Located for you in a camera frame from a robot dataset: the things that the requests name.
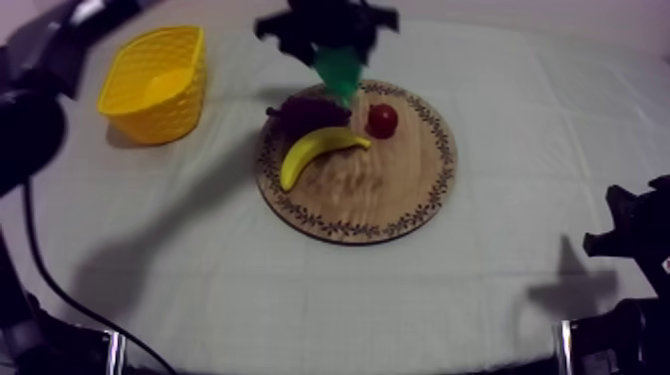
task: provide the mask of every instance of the table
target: table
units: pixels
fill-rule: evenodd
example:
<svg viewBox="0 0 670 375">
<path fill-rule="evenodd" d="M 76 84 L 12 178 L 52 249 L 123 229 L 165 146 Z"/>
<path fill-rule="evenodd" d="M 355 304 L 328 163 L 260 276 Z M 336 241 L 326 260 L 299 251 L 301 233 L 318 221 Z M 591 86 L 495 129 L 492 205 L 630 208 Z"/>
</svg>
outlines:
<svg viewBox="0 0 670 375">
<path fill-rule="evenodd" d="M 609 185 L 641 193 L 670 172 L 662 60 L 461 24 L 410 20 L 402 35 L 383 33 L 365 77 L 443 114 L 458 143 L 457 184 L 417 232 L 348 248 L 284 224 L 250 173 L 264 109 L 318 83 L 316 74 L 255 40 L 251 20 L 267 9 L 223 15 L 212 1 L 184 3 L 158 7 L 94 50 L 79 100 L 64 100 L 69 138 L 35 180 L 55 277 L 175 367 L 472 369 L 549 353 L 552 323 L 653 295 L 632 261 L 587 259 L 581 239 L 611 228 Z M 175 23 L 206 30 L 202 118 L 183 140 L 138 148 L 95 104 L 117 48 Z M 0 219 L 27 287 L 57 316 L 88 322 L 40 280 L 22 217 L 14 191 Z"/>
</svg>

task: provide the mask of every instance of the tomato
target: tomato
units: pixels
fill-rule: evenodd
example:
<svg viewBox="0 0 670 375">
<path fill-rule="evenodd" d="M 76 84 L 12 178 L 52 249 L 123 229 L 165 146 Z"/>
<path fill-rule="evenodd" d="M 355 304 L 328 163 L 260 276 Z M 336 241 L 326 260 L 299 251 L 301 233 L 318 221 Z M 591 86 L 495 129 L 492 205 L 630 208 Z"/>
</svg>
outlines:
<svg viewBox="0 0 670 375">
<path fill-rule="evenodd" d="M 387 104 L 370 106 L 367 132 L 375 138 L 391 138 L 398 128 L 398 113 Z"/>
</svg>

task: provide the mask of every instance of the wooden plate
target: wooden plate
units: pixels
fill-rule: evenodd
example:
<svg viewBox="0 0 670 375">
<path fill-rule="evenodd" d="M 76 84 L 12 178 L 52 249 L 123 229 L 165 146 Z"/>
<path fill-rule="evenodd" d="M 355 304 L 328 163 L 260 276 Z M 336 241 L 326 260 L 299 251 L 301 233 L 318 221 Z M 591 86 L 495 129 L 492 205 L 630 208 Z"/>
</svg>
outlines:
<svg viewBox="0 0 670 375">
<path fill-rule="evenodd" d="M 325 96 L 325 89 L 319 85 L 297 95 Z M 365 132 L 370 106 L 382 103 L 400 119 L 388 140 Z M 290 192 L 281 189 L 279 171 L 291 142 L 277 121 L 268 120 L 256 158 L 260 192 L 284 221 L 320 239 L 363 244 L 407 234 L 437 213 L 454 185 L 454 135 L 429 104 L 385 82 L 362 82 L 352 112 L 351 129 L 372 140 L 372 147 L 316 159 Z"/>
</svg>

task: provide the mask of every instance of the plastic basket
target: plastic basket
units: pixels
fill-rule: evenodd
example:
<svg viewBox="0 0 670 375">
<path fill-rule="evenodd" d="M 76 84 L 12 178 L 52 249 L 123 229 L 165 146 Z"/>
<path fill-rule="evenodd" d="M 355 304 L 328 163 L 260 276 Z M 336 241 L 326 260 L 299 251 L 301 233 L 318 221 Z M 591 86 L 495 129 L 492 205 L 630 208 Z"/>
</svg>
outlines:
<svg viewBox="0 0 670 375">
<path fill-rule="evenodd" d="M 153 30 L 119 51 L 98 111 L 138 143 L 174 141 L 197 125 L 205 76 L 201 28 Z"/>
</svg>

